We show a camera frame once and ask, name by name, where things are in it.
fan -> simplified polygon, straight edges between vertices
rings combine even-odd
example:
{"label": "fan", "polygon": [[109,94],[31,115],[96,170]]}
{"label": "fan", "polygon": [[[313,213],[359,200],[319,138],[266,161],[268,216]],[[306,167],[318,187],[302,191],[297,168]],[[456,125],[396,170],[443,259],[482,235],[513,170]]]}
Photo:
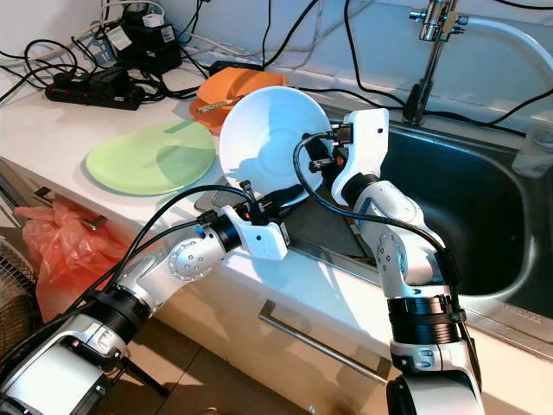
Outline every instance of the fan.
{"label": "fan", "polygon": [[41,325],[30,263],[0,236],[0,357]]}

wooden floor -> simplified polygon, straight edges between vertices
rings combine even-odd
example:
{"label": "wooden floor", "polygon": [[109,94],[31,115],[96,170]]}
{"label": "wooden floor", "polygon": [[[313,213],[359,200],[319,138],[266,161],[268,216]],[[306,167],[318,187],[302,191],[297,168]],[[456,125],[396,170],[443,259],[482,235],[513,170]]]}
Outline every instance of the wooden floor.
{"label": "wooden floor", "polygon": [[129,350],[129,357],[171,394],[162,398],[125,374],[105,398],[101,415],[307,413],[156,319],[148,321]]}

stainless steel sink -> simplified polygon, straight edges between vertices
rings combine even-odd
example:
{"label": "stainless steel sink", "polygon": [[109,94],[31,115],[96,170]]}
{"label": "stainless steel sink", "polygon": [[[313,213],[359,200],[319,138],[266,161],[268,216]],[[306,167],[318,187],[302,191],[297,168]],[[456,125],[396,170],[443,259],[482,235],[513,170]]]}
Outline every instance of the stainless steel sink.
{"label": "stainless steel sink", "polygon": [[[345,113],[325,111],[331,119]],[[420,204],[453,250],[468,323],[553,361],[553,171],[538,180],[518,176],[515,155],[391,123],[382,177]],[[232,203],[219,198],[202,198],[203,208]],[[370,250],[344,218],[307,201],[285,223],[293,249],[380,283]]]}

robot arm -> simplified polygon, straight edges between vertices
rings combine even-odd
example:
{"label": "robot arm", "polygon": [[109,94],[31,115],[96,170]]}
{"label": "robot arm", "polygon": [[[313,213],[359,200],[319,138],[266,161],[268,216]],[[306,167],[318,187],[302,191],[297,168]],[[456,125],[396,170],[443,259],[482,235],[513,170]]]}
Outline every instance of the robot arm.
{"label": "robot arm", "polygon": [[229,206],[222,215],[212,213],[202,235],[142,256],[110,289],[95,291],[0,384],[0,413],[93,413],[110,385],[105,372],[122,367],[127,343],[178,290],[205,277],[236,247],[254,258],[280,260],[287,243],[276,223],[254,225]]}
{"label": "robot arm", "polygon": [[[346,123],[351,134],[337,144],[349,154],[332,187],[336,202],[357,214],[414,225],[443,246],[426,227],[421,208],[379,178],[388,145],[387,111],[353,112]],[[126,344],[180,288],[203,278],[238,246],[254,258],[284,257],[283,227],[251,214],[257,218],[246,221],[223,207],[221,216],[206,220],[201,236],[131,263],[110,289],[96,291],[79,314],[9,373],[0,386],[0,412],[8,405],[10,414],[91,413],[106,392],[105,372],[118,367]],[[474,346],[456,291],[435,259],[438,245],[384,223],[361,221],[359,228],[377,260],[390,311],[392,361],[403,373],[387,387],[390,414],[483,415]]]}
{"label": "robot arm", "polygon": [[[424,223],[422,209],[392,183],[380,180],[388,145],[388,111],[352,112],[344,169],[332,186],[334,200],[357,214],[414,225],[443,241]],[[359,230],[377,261],[388,301],[392,362],[403,375],[387,387],[390,414],[484,414],[474,348],[459,323],[456,292],[450,290],[422,237],[382,223],[361,221]]]}

faucet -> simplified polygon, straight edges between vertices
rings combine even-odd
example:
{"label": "faucet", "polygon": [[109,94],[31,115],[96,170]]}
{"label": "faucet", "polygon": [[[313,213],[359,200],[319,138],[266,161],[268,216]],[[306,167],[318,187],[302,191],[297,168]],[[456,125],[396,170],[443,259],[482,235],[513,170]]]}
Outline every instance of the faucet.
{"label": "faucet", "polygon": [[442,54],[443,45],[454,34],[464,33],[468,16],[456,13],[456,0],[430,0],[426,10],[412,10],[409,19],[421,22],[423,27],[419,39],[433,42],[429,62],[423,77],[413,86],[404,108],[404,122],[420,125],[423,121],[426,103],[434,85],[434,71]]}

